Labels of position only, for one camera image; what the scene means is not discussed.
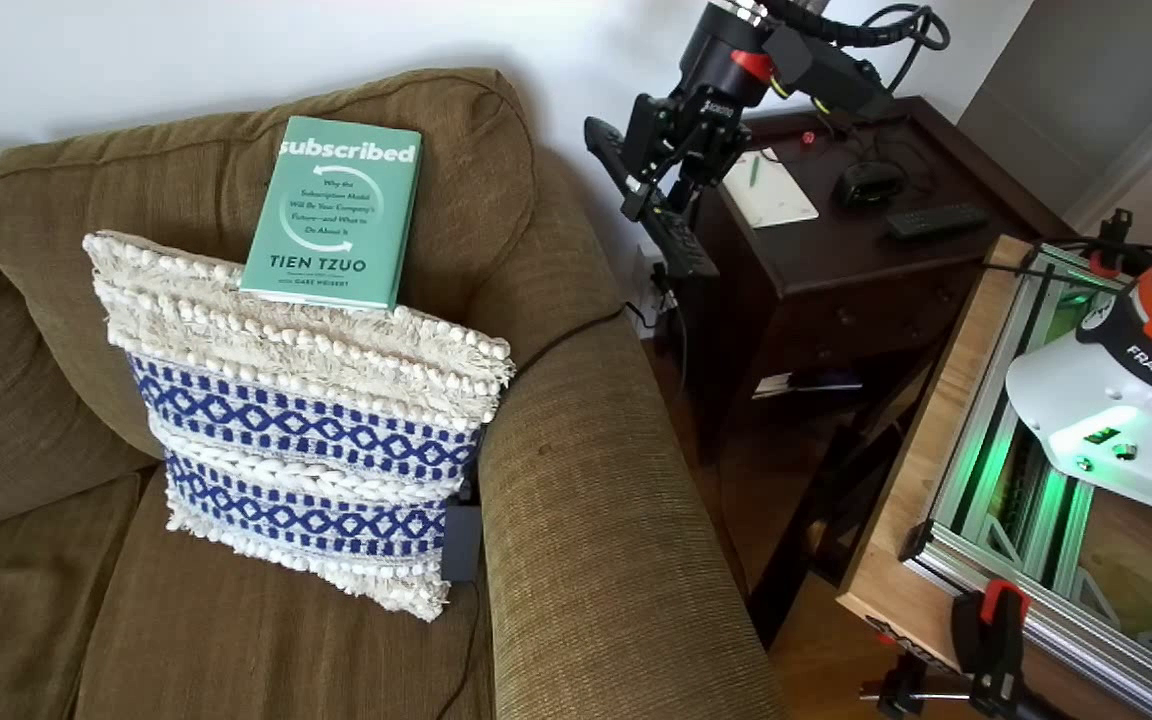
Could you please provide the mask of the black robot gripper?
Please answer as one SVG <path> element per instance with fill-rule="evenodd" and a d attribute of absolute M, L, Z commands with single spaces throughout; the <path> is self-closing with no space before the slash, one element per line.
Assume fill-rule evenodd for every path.
<path fill-rule="evenodd" d="M 628 115 L 628 136 L 600 120 L 584 120 L 584 146 L 600 160 L 624 195 L 639 195 L 674 170 L 664 202 L 647 211 L 647 233 L 672 280 L 712 276 L 717 264 L 680 220 L 695 195 L 712 188 L 744 150 L 748 129 L 738 102 L 712 85 L 674 86 L 672 94 L 639 90 Z"/>

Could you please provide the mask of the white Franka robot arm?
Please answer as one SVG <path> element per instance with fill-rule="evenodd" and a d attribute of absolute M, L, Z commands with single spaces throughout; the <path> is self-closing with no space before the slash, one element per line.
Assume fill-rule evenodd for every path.
<path fill-rule="evenodd" d="M 664 257 L 700 336 L 700 433 L 744 414 L 773 371 L 886 371 L 952 325 L 998 240 L 1091 293 L 1077 328 L 1003 362 L 1045 457 L 1152 506 L 1152 264 L 1055 220 L 921 101 L 858 120 L 769 115 L 738 90 L 639 94 L 584 146 Z"/>

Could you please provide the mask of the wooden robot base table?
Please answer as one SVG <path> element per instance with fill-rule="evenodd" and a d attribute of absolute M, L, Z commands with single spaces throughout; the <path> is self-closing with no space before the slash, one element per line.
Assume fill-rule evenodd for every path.
<path fill-rule="evenodd" d="M 944 660 L 952 601 L 1006 580 L 1041 655 L 1152 716 L 1152 400 L 1077 338 L 1117 293 L 1052 244 L 991 257 L 841 605 Z"/>

